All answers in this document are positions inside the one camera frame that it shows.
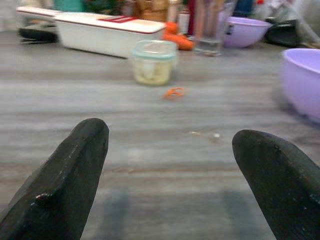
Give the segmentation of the orange rubber band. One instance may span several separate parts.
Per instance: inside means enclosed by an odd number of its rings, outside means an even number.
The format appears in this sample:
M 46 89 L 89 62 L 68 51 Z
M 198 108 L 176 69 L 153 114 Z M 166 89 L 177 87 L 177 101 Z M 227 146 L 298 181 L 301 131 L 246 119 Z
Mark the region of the orange rubber band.
M 185 89 L 183 87 L 173 87 L 168 89 L 163 95 L 165 100 L 175 100 L 185 95 Z

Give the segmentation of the black utensil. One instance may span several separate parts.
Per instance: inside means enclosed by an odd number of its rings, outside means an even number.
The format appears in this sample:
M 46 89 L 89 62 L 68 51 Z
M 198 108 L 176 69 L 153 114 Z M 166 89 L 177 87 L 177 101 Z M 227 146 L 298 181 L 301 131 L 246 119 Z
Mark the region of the black utensil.
M 46 44 L 58 41 L 58 36 L 55 33 L 38 29 L 19 28 L 18 35 L 23 44 Z

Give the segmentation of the orange carrot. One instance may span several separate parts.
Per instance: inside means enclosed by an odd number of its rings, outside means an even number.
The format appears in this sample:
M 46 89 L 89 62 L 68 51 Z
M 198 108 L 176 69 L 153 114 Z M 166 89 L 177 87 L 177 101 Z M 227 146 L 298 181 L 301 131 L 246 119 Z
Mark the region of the orange carrot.
M 165 33 L 162 38 L 175 43 L 178 49 L 182 51 L 191 51 L 194 48 L 194 43 L 183 35 Z
M 176 35 L 178 32 L 178 25 L 175 22 L 170 22 L 167 21 L 165 23 L 165 33 L 166 34 L 172 34 L 172 35 Z

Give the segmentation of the brown wicker basket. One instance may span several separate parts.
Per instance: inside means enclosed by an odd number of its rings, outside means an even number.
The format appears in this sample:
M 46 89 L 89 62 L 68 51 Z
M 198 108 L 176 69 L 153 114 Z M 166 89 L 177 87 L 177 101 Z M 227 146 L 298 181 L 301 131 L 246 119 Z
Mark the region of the brown wicker basket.
M 166 22 L 169 0 L 133 0 L 133 15 L 139 19 Z

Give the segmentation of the clear drinking glass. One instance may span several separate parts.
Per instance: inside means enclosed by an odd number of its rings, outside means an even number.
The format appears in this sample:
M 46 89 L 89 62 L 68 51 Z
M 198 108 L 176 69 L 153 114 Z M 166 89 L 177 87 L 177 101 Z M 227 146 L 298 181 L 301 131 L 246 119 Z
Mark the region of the clear drinking glass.
M 228 18 L 238 0 L 196 0 L 193 25 L 194 51 L 216 57 L 221 55 Z

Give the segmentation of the purple plastic bowl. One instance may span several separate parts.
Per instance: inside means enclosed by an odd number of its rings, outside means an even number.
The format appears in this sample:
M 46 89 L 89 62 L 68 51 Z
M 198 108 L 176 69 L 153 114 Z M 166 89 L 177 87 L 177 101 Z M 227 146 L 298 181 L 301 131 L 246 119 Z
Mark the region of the purple plastic bowl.
M 320 124 L 320 49 L 284 50 L 282 85 L 284 95 L 293 108 Z
M 224 33 L 225 48 L 246 48 L 259 42 L 271 27 L 269 22 L 231 16 Z

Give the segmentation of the small white bottle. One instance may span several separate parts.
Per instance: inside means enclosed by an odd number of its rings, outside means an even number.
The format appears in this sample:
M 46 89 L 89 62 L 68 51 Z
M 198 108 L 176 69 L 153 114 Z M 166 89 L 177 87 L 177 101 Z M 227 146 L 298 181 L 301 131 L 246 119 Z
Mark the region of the small white bottle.
M 179 11 L 177 22 L 178 22 L 179 34 L 186 35 L 188 33 L 189 22 L 190 22 L 190 11 L 187 8 L 184 8 Z

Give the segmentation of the small glass container teal lid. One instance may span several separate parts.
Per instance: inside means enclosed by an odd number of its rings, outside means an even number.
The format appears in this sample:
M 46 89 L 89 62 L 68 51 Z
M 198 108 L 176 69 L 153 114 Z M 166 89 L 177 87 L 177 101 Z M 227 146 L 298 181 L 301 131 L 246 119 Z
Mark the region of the small glass container teal lid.
M 143 85 L 168 84 L 177 65 L 177 45 L 167 40 L 142 40 L 129 58 L 134 80 Z

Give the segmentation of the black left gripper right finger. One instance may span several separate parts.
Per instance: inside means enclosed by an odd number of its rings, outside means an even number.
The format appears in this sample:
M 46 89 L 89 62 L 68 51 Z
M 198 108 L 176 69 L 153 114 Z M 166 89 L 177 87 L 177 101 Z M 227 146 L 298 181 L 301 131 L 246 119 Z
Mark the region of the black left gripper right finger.
M 244 129 L 235 161 L 276 240 L 320 240 L 320 166 L 293 143 Z

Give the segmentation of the black pouch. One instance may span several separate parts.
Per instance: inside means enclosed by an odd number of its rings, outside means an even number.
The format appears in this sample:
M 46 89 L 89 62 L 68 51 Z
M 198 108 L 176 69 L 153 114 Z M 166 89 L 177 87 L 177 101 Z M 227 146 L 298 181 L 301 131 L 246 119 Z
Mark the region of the black pouch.
M 300 45 L 301 39 L 296 19 L 270 23 L 271 27 L 264 35 L 264 40 L 267 43 L 287 48 L 296 48 Z

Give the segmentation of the white red-trimmed mandoline slicer box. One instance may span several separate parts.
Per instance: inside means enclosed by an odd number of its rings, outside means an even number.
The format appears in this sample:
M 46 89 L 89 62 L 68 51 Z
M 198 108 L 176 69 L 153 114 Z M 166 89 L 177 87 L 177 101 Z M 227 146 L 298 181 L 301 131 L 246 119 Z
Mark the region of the white red-trimmed mandoline slicer box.
M 65 48 L 128 58 L 143 40 L 160 40 L 163 22 L 133 16 L 105 15 L 91 12 L 67 12 L 33 6 L 19 6 L 16 12 L 53 22 Z

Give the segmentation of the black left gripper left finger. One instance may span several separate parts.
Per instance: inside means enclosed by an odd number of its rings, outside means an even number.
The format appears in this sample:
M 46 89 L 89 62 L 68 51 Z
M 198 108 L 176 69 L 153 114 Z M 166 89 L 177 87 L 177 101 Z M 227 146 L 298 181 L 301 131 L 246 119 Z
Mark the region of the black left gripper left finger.
M 78 123 L 0 213 L 0 240 L 80 240 L 108 147 L 102 119 Z

